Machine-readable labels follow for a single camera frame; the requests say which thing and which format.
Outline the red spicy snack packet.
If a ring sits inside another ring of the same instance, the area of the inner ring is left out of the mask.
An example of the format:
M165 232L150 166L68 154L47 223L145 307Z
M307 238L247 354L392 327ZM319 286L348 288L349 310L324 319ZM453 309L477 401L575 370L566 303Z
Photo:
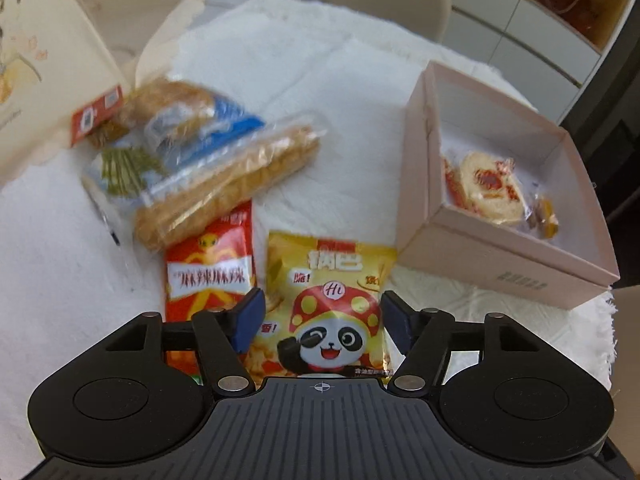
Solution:
M250 202L165 252L165 320L189 322L203 310L233 308L256 287Z

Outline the yellow panda snack bag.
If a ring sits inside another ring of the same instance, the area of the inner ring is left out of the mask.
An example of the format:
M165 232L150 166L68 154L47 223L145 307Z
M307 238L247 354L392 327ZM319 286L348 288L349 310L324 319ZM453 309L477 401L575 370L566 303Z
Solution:
M378 302L396 258L387 246L270 232L267 312L244 360L254 382L390 376Z

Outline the long bread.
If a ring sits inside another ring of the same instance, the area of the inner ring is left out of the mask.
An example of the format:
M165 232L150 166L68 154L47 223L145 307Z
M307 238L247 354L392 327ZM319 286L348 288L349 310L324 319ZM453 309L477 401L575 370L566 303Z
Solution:
M192 162L142 195L132 222L134 238L159 252L200 234L312 162L328 131L318 116L287 117Z

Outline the round cake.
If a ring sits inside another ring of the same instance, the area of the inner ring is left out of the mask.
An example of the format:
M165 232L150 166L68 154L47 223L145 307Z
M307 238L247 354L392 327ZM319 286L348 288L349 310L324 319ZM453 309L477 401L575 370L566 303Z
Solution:
M516 226L525 220L526 200L514 176L514 160L469 152L453 164L442 156L450 202L495 224Z

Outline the small yellow pastry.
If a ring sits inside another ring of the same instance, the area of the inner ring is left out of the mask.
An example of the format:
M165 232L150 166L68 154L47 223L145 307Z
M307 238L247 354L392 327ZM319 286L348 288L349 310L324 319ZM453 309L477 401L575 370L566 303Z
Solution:
M544 240L551 240L559 232L560 222L550 198L535 193L529 197L525 207L527 225L536 230Z

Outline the blue seaweed snack packet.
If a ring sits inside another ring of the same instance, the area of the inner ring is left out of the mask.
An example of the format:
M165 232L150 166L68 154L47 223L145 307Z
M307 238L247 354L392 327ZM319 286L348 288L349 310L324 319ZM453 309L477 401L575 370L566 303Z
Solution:
M139 205L145 194L218 158L265 125L262 118L224 96L203 105L178 100L149 118L130 118L127 133L100 148L82 175L82 184L89 193L103 194L118 206Z

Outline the bread bun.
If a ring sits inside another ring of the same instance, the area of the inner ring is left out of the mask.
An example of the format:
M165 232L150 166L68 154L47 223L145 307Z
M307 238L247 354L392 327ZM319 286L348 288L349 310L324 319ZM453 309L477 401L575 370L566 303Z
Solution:
M208 89L183 80L156 78L137 88L114 113L116 124L143 128L160 119L160 134L187 139L215 116L215 99Z

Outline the small red snack packet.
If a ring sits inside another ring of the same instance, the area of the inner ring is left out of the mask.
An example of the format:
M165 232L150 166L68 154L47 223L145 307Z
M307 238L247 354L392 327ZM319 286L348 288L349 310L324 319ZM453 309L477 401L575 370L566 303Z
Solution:
M122 86L118 84L76 110L70 123L70 145L74 146L85 139L97 126L110 118L122 102L124 102L124 95Z

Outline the pink cardboard box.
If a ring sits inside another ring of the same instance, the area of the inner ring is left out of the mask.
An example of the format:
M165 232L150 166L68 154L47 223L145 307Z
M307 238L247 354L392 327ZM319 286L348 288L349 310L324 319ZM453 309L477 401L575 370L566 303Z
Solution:
M551 240L526 219L495 224L450 202L442 156L514 160L527 202L552 201ZM620 277L608 227L570 134L532 108L444 64L420 75L406 109L397 219L401 264L481 288L573 309Z

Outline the white fluffy tablecloth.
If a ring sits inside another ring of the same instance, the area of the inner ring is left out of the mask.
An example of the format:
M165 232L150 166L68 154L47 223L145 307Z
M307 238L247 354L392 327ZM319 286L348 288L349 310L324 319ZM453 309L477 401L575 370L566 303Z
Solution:
M267 119L319 114L319 158L254 203L261 231L392 244L409 96L429 60L485 93L518 94L491 68L349 10L250 0L182 40L181 68ZM80 182L88 146L30 166L1 191L1 474L40 463L27 421L37 385L162 302L160 267L115 244Z

